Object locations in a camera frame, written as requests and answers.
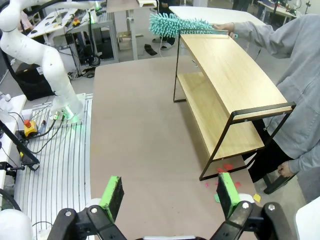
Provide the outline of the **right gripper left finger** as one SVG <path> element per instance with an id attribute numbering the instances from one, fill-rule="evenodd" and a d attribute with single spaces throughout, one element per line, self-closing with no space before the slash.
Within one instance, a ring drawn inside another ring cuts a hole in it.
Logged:
<path id="1" fill-rule="evenodd" d="M 101 240 L 124 240 L 116 226 L 116 218 L 124 197 L 122 178 L 111 176 L 98 204 L 76 212 L 72 208 L 59 211 L 48 235 L 49 240 L 85 240 L 98 236 Z"/>

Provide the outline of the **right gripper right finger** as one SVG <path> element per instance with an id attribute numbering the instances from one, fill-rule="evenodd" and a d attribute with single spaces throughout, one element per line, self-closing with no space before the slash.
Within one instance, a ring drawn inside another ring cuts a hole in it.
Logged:
<path id="1" fill-rule="evenodd" d="M 255 202 L 241 200 L 228 172 L 218 175 L 216 193 L 225 221 L 212 240 L 238 240 L 243 232 L 252 232 L 258 240 L 291 240 L 293 234 L 283 208 L 277 202 L 260 207 Z"/>

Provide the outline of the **person's left hand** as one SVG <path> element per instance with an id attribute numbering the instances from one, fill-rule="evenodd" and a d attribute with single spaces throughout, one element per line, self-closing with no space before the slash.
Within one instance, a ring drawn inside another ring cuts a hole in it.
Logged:
<path id="1" fill-rule="evenodd" d="M 290 170 L 289 161 L 285 161 L 277 167 L 278 173 L 285 177 L 289 178 L 294 175 L 294 173 Z"/>

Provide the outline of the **person's right hand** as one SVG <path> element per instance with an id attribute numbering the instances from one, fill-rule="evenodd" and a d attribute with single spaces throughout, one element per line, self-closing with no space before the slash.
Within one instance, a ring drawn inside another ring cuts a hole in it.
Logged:
<path id="1" fill-rule="evenodd" d="M 224 23 L 224 24 L 213 24 L 212 25 L 217 30 L 223 30 L 228 32 L 234 32 L 235 25 L 233 22 Z"/>

